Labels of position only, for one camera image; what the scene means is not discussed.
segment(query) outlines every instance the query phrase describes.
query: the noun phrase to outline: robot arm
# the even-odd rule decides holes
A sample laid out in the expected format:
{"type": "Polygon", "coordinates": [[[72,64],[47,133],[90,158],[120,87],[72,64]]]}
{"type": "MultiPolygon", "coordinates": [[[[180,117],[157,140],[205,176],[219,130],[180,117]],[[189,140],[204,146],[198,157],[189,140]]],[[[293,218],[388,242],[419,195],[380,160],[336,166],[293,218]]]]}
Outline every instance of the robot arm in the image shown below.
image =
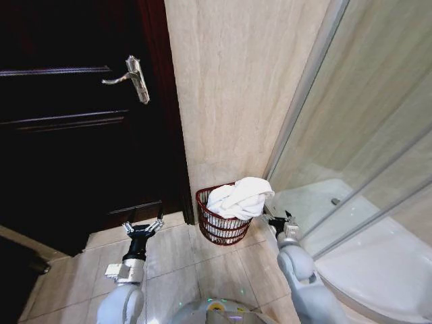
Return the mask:
{"type": "Polygon", "coordinates": [[[277,263],[291,288],[291,297],[302,324],[349,323],[339,301],[324,286],[312,257],[297,241],[298,226],[286,219],[269,222],[276,227],[277,263]]]}
{"type": "Polygon", "coordinates": [[[144,306],[141,283],[144,279],[146,243],[163,226],[162,216],[151,225],[124,223],[131,237],[129,251],[123,262],[109,265],[105,276],[118,286],[104,299],[97,311],[97,324],[135,324],[144,306]]]}

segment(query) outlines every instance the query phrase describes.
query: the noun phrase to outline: white towel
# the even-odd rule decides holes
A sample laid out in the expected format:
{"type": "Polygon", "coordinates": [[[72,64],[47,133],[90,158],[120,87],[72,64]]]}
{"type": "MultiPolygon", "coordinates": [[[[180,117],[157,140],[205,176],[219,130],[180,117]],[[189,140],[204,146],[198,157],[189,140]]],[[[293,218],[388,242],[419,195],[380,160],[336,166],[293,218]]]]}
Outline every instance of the white towel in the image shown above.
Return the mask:
{"type": "Polygon", "coordinates": [[[267,180],[247,177],[238,180],[234,186],[222,186],[209,195],[207,208],[223,218],[237,217],[247,221],[263,213],[265,199],[273,196],[267,180]]]}

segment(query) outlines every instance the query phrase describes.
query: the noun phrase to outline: white shower base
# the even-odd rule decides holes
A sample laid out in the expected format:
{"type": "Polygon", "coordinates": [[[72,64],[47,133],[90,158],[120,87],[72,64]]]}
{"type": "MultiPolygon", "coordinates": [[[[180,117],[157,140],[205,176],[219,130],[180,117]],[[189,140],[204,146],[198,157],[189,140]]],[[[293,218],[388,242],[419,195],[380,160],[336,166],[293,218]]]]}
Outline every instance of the white shower base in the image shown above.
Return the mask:
{"type": "MultiPolygon", "coordinates": [[[[339,179],[325,180],[278,192],[267,206],[274,215],[289,211],[304,229],[334,208],[332,198],[343,199],[351,191],[339,179]]],[[[325,231],[302,242],[309,252],[324,248],[330,238],[339,238],[379,210],[362,196],[348,204],[346,215],[332,216],[325,231]]],[[[331,285],[375,313],[396,321],[432,323],[432,248],[391,217],[322,256],[316,266],[331,285]]]]}

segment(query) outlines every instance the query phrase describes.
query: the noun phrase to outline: floor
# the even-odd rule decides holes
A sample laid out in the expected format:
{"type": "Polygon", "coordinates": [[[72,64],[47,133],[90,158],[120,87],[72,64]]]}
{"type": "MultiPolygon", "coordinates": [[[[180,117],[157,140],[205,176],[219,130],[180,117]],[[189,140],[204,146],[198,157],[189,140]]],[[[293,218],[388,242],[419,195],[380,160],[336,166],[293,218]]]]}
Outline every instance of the floor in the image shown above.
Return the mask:
{"type": "MultiPolygon", "coordinates": [[[[165,226],[148,241],[145,306],[139,323],[164,324],[182,306],[201,298],[226,298],[268,314],[278,323],[299,323],[290,289],[279,271],[268,228],[255,219],[234,246],[217,246],[186,225],[182,213],[164,217],[165,226]]],[[[129,247],[121,227],[92,234],[86,250],[51,263],[39,277],[20,322],[96,323],[99,303],[115,287],[104,277],[129,247]]]]}

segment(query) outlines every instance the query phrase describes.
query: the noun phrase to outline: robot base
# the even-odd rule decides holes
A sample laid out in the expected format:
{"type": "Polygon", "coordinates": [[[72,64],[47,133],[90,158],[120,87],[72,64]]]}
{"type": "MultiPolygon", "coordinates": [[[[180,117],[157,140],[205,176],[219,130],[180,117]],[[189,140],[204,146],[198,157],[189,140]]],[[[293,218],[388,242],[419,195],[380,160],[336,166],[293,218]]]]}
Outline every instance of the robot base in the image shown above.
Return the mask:
{"type": "Polygon", "coordinates": [[[268,316],[255,313],[238,302],[226,299],[208,298],[184,305],[169,324],[277,324],[268,316]]]}

